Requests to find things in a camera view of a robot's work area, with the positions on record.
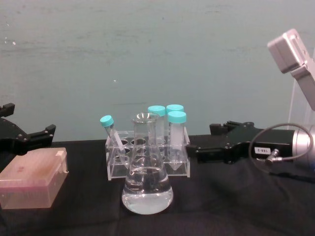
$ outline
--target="flask rim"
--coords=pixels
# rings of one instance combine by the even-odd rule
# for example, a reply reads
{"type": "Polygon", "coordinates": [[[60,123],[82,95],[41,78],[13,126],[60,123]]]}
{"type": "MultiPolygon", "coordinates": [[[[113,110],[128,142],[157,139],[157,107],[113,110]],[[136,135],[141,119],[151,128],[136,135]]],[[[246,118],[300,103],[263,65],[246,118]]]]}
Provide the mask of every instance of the flask rim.
{"type": "Polygon", "coordinates": [[[132,118],[132,121],[134,123],[153,123],[156,122],[158,118],[158,114],[152,112],[140,112],[132,118]]]}

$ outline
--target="erlenmeyer flask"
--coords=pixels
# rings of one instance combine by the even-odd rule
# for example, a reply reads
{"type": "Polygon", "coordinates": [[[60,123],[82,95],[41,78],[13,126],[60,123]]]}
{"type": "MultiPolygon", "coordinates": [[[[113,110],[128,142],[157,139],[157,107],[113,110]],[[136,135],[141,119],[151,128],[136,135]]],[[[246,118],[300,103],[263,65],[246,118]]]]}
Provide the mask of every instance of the erlenmeyer flask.
{"type": "Polygon", "coordinates": [[[134,145],[122,200],[126,208],[138,214],[154,214],[166,209],[173,190],[157,146],[154,113],[139,113],[134,122],[134,145]]]}

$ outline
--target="black cable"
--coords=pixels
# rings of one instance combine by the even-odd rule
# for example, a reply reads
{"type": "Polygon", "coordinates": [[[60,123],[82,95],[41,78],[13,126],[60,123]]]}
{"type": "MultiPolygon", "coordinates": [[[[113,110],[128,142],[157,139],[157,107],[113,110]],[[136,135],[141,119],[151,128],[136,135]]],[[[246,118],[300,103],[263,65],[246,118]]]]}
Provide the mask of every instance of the black cable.
{"type": "Polygon", "coordinates": [[[310,138],[310,145],[308,146],[307,150],[306,150],[304,153],[299,154],[299,155],[296,155],[296,156],[291,156],[291,157],[283,157],[283,161],[286,161],[286,160],[293,160],[293,159],[299,158],[299,157],[301,157],[301,156],[307,155],[307,154],[312,150],[312,148],[313,148],[313,142],[314,142],[314,140],[313,140],[312,134],[311,134],[305,127],[303,127],[303,126],[301,126],[301,125],[299,125],[299,124],[295,124],[295,123],[281,123],[281,124],[276,124],[276,125],[270,126],[270,127],[266,128],[266,129],[260,131],[260,132],[252,139],[252,141],[251,141],[251,143],[250,143],[250,146],[249,146],[249,148],[248,148],[248,152],[249,152],[249,153],[248,153],[248,156],[249,156],[250,160],[252,161],[252,163],[256,166],[256,168],[258,168],[259,170],[261,170],[261,171],[263,171],[263,172],[265,172],[265,173],[267,173],[267,174],[269,174],[270,172],[269,172],[269,171],[266,171],[266,170],[264,170],[264,169],[262,169],[262,168],[260,168],[260,167],[257,166],[256,163],[254,162],[253,157],[252,157],[252,147],[253,147],[253,145],[254,145],[254,142],[256,141],[256,139],[257,139],[260,135],[264,134],[265,132],[267,132],[267,131],[269,131],[269,130],[272,130],[272,129],[278,128],[278,127],[282,127],[282,126],[294,126],[294,127],[300,128],[300,129],[302,129],[304,132],[306,132],[307,135],[308,135],[309,138],[310,138]]]}

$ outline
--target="table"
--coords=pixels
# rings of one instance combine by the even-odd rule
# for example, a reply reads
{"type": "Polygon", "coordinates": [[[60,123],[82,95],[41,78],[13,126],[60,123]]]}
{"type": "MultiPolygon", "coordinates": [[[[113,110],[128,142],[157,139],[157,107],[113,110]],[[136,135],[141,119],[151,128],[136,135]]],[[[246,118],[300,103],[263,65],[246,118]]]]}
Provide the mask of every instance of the table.
{"type": "MultiPolygon", "coordinates": [[[[191,143],[216,142],[192,136],[191,143]]],[[[315,185],[269,176],[249,160],[198,164],[191,177],[170,177],[174,200],[155,215],[121,201],[123,179],[107,180],[104,140],[66,147],[69,174],[49,209],[0,211],[1,236],[312,236],[315,185]]]]}

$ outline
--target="test tube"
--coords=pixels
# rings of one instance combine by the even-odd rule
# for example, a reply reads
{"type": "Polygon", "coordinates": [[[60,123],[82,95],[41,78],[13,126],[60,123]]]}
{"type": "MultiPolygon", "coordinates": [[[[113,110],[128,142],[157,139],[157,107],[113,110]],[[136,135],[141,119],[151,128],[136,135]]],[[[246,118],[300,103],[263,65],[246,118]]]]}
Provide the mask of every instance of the test tube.
{"type": "Polygon", "coordinates": [[[184,128],[187,116],[185,112],[172,111],[168,113],[169,122],[169,161],[173,170],[183,163],[184,128]]]}
{"type": "Polygon", "coordinates": [[[166,115],[166,109],[164,106],[150,106],[148,107],[148,112],[152,112],[159,115],[159,118],[156,122],[156,136],[157,136],[157,145],[163,145],[165,142],[164,138],[164,119],[166,115]]]}
{"type": "MultiPolygon", "coordinates": [[[[168,114],[169,112],[174,112],[174,111],[184,112],[184,107],[179,104],[171,104],[171,105],[166,106],[166,114],[168,114]]],[[[185,137],[186,143],[189,144],[190,140],[189,140],[186,127],[184,127],[184,137],[185,137]]]]}
{"type": "Polygon", "coordinates": [[[111,139],[111,142],[113,144],[114,147],[114,151],[116,152],[116,154],[119,156],[119,159],[121,161],[121,163],[125,163],[126,160],[124,159],[123,155],[126,154],[125,151],[125,147],[114,127],[114,120],[112,118],[112,116],[107,115],[104,116],[100,119],[100,123],[101,125],[105,128],[108,137],[111,139]]]}

